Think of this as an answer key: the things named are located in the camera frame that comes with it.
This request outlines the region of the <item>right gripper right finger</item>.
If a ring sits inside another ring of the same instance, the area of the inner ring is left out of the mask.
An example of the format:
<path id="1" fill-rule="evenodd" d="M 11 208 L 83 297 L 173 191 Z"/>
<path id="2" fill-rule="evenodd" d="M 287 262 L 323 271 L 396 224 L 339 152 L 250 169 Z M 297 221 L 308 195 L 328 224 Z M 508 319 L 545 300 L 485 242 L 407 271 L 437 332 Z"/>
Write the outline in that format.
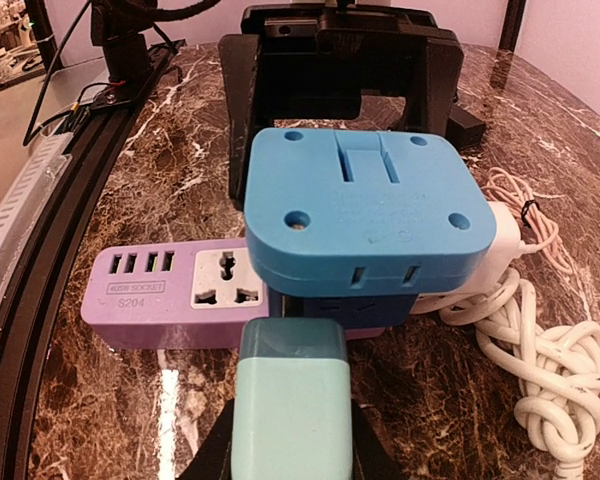
<path id="1" fill-rule="evenodd" d="M 352 401 L 353 476 L 355 480 L 404 480 L 361 406 Z"/>

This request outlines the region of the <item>white charger cube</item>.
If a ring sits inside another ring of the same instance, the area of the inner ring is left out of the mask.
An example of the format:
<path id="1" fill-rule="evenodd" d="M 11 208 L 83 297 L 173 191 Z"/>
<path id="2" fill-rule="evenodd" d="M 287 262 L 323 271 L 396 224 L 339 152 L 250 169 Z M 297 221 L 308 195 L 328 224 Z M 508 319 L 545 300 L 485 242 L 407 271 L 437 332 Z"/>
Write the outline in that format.
<path id="1" fill-rule="evenodd" d="M 469 279 L 452 294 L 485 294 L 500 279 L 514 259 L 521 256 L 521 232 L 509 208 L 498 201 L 488 201 L 496 220 L 496 235 L 486 254 Z"/>

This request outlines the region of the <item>small teal plug adapter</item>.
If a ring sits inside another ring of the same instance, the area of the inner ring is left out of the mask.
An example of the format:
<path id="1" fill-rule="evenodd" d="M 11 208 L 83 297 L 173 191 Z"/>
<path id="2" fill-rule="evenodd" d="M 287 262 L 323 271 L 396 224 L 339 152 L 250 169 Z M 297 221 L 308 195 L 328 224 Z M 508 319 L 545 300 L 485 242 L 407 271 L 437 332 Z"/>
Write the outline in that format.
<path id="1" fill-rule="evenodd" d="M 231 440 L 234 479 L 350 479 L 350 367 L 342 327 L 256 318 L 242 333 Z"/>

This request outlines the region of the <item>dark blue cube socket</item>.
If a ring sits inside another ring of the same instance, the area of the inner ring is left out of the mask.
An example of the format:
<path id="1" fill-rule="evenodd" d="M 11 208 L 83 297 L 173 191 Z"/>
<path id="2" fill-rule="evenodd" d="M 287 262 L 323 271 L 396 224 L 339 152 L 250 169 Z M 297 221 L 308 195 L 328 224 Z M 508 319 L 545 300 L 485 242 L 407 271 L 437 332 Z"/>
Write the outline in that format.
<path id="1" fill-rule="evenodd" d="M 330 318 L 347 330 L 369 330 L 401 325 L 417 295 L 300 298 L 269 291 L 269 313 L 274 317 Z"/>

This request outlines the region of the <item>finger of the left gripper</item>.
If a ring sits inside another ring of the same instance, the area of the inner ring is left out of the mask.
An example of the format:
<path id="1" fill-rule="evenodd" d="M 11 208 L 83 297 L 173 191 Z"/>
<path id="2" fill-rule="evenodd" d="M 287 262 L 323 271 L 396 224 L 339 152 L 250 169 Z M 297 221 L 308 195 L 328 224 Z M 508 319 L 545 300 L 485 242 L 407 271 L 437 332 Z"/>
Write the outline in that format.
<path id="1" fill-rule="evenodd" d="M 228 193 L 235 208 L 242 210 L 254 136 L 260 38 L 252 34 L 225 35 L 218 49 L 229 117 Z"/>
<path id="2" fill-rule="evenodd" d="M 451 30 L 418 27 L 402 129 L 444 136 L 464 52 Z"/>

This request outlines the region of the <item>blue adapter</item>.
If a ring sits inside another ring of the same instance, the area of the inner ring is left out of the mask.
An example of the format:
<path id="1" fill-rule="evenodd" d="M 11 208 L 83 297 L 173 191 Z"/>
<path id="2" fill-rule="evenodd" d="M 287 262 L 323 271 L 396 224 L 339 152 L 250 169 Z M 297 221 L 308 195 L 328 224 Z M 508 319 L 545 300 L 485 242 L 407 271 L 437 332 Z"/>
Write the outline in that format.
<path id="1" fill-rule="evenodd" d="M 255 272 L 304 298 L 449 292 L 496 236 L 456 149 L 409 132 L 260 131 L 244 218 Z"/>

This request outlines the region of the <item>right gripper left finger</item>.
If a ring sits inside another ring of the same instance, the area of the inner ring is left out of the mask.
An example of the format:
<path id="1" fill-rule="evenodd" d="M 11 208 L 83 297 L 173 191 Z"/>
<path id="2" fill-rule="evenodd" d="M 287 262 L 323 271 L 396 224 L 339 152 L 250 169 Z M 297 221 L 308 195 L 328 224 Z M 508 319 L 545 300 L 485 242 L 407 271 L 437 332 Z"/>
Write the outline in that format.
<path id="1" fill-rule="evenodd" d="M 234 400 L 229 400 L 178 480 L 230 480 Z"/>

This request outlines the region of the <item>purple power strip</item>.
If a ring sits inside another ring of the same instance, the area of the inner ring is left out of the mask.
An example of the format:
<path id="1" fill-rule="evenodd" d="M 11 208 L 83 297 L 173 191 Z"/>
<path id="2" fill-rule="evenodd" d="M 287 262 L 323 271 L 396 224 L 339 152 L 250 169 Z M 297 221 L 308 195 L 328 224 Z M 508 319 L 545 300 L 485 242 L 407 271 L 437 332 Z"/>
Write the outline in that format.
<path id="1" fill-rule="evenodd" d="M 96 258 L 81 317 L 113 349 L 228 349 L 246 322 L 280 317 L 242 238 L 115 246 Z"/>

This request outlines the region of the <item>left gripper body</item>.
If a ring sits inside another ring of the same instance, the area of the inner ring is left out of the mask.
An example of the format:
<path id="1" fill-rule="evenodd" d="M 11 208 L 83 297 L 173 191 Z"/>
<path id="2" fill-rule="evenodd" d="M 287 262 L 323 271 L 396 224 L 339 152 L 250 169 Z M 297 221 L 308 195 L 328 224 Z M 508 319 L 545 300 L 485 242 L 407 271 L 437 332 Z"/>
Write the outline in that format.
<path id="1" fill-rule="evenodd" d="M 427 46 L 436 21 L 414 9 L 277 4 L 244 11 L 241 31 L 260 43 L 258 121 L 359 116 L 365 95 L 402 97 L 401 129 L 435 133 Z"/>

